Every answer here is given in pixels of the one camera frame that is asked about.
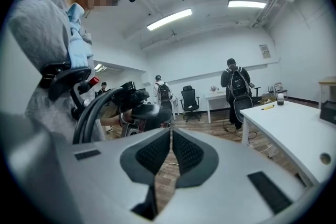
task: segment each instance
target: black office chair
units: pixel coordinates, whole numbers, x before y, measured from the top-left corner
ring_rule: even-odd
[[[256,87],[256,88],[254,88],[254,89],[256,89],[257,94],[256,94],[256,96],[251,97],[253,106],[260,104],[260,101],[261,101],[261,99],[262,99],[261,96],[260,96],[260,97],[258,96],[258,90],[259,90],[260,88],[261,88],[261,87]]]
[[[200,120],[201,114],[199,112],[194,112],[194,110],[200,107],[200,98],[196,97],[197,98],[197,103],[196,103],[195,90],[193,89],[193,87],[184,86],[181,94],[182,94],[183,99],[181,99],[180,102],[181,102],[183,110],[190,111],[189,113],[183,115],[183,119],[186,118],[185,122],[188,122],[188,120],[191,117],[194,117]]]

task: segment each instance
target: white wall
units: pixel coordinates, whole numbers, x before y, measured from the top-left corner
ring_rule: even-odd
[[[268,45],[270,59],[262,57],[259,45],[263,44]],[[261,86],[259,95],[265,93],[268,86],[280,81],[274,43],[262,29],[215,31],[148,52],[153,83],[155,75],[161,75],[178,99],[182,98],[183,86],[191,85],[196,96],[200,97],[200,110],[206,110],[204,95],[210,92],[210,86],[225,90],[221,88],[220,76],[227,68],[228,58],[234,58],[239,66],[246,67],[252,83]],[[225,106],[224,100],[211,102],[211,109]]]
[[[137,89],[144,88],[141,81],[142,72],[136,70],[124,70],[123,72],[108,71],[108,69],[96,73],[96,77],[99,79],[99,83],[94,86],[96,91],[101,89],[101,83],[105,81],[107,83],[106,89],[117,88],[125,84],[126,82],[133,81]]]
[[[330,0],[287,3],[270,34],[288,95],[318,101],[318,81],[336,76],[336,16]]]
[[[139,45],[124,40],[115,29],[102,24],[98,13],[91,12],[82,23],[91,33],[94,60],[141,71],[148,69],[145,53]]]

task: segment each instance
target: desk hole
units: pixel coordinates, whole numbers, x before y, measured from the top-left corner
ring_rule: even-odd
[[[331,157],[328,153],[322,153],[320,155],[320,160],[323,164],[330,164],[331,163]]]

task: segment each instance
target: bottle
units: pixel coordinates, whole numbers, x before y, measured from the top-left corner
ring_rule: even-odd
[[[285,103],[284,95],[283,93],[279,93],[278,94],[278,105],[284,105],[284,103]]]

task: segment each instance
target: red button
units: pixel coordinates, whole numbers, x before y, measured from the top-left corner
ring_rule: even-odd
[[[90,84],[92,86],[96,85],[97,83],[99,82],[99,79],[97,77],[93,77],[91,80],[90,80]]]

